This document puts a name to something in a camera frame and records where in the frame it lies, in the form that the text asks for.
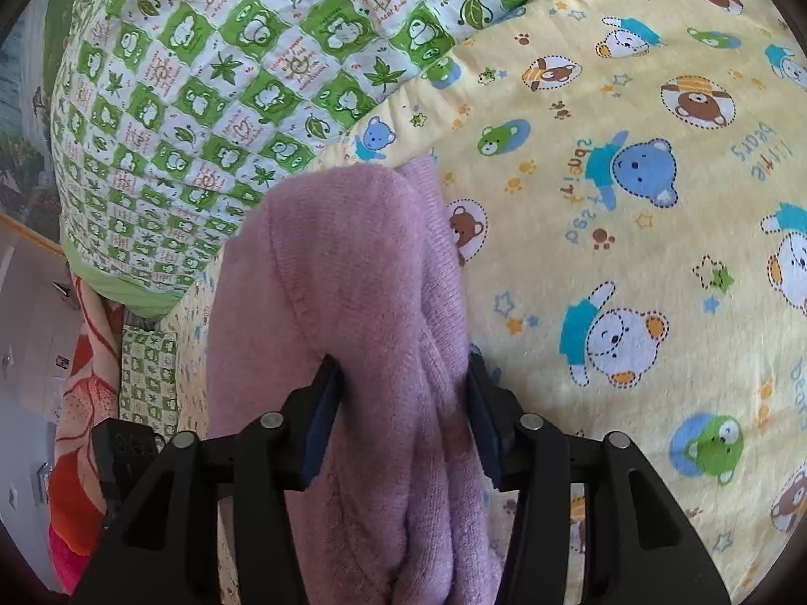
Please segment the yellow bear print bedsheet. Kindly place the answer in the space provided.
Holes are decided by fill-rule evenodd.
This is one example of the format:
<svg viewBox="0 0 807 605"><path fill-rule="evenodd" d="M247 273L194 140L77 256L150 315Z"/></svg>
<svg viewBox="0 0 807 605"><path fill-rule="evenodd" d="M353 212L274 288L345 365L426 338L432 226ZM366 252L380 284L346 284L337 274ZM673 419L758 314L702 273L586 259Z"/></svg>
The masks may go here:
<svg viewBox="0 0 807 605"><path fill-rule="evenodd" d="M805 517L805 57L772 0L528 0L380 113L431 150L472 340L638 440L744 601Z"/></svg>

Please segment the red orange floral blanket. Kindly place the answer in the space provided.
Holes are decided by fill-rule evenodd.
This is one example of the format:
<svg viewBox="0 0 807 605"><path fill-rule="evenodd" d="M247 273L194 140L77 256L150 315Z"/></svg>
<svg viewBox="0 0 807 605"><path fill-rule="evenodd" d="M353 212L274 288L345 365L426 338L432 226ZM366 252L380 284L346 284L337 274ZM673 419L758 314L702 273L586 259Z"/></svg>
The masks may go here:
<svg viewBox="0 0 807 605"><path fill-rule="evenodd" d="M123 306L108 302L79 277L73 286L82 326L62 396L49 477L50 557L66 593L73 593L81 579L107 512L92 430L119 412L125 314Z"/></svg>

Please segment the framed landscape wall painting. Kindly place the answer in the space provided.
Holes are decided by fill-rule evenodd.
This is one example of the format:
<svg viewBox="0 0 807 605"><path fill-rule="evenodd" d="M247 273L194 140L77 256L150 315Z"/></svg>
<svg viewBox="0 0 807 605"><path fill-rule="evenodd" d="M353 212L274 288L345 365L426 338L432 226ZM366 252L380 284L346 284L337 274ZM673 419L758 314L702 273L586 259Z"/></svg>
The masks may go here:
<svg viewBox="0 0 807 605"><path fill-rule="evenodd" d="M74 0L29 0L2 42L2 214L59 242L50 106Z"/></svg>

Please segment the green white checkered quilt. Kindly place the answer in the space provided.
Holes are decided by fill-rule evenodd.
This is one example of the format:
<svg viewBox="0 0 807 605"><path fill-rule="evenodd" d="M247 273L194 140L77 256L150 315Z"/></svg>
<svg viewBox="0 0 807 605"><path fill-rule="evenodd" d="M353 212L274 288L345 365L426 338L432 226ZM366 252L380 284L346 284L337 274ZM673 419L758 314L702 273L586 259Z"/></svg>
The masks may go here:
<svg viewBox="0 0 807 605"><path fill-rule="evenodd" d="M75 0L52 105L71 272L168 313L265 191L527 0Z"/></svg>

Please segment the purple knitted sweater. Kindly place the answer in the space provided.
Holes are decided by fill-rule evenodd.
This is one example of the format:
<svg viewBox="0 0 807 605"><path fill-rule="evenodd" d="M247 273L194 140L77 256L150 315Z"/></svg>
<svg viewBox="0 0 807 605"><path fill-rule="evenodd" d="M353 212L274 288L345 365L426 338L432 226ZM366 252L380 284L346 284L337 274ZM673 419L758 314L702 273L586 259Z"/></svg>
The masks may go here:
<svg viewBox="0 0 807 605"><path fill-rule="evenodd" d="M342 366L321 473L289 503L314 603L490 603L469 343L434 162L273 187L225 245L206 345L209 433L238 432Z"/></svg>

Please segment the green patterned pillow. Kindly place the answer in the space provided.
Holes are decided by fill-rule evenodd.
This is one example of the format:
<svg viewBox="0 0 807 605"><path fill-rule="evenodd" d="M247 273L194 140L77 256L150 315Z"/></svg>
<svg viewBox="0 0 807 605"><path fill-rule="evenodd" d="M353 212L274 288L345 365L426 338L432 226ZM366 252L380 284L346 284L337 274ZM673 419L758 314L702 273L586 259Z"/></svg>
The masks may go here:
<svg viewBox="0 0 807 605"><path fill-rule="evenodd" d="M119 418L148 425L168 440L177 433L177 339L123 326Z"/></svg>

